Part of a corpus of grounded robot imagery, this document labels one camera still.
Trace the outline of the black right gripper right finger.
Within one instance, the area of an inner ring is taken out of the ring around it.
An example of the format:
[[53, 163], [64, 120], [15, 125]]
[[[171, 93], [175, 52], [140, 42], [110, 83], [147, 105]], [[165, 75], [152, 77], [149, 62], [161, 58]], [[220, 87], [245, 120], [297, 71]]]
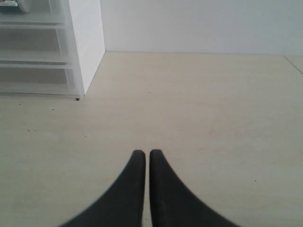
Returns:
[[150, 152], [149, 191], [154, 227], [235, 227], [199, 200], [176, 175], [163, 152]]

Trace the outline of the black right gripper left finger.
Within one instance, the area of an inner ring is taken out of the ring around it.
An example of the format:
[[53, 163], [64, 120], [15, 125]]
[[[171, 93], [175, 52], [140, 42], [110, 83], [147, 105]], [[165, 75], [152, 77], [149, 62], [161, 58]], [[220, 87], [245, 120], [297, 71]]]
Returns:
[[93, 204], [63, 227], [141, 227], [145, 192], [145, 153], [135, 150], [125, 168]]

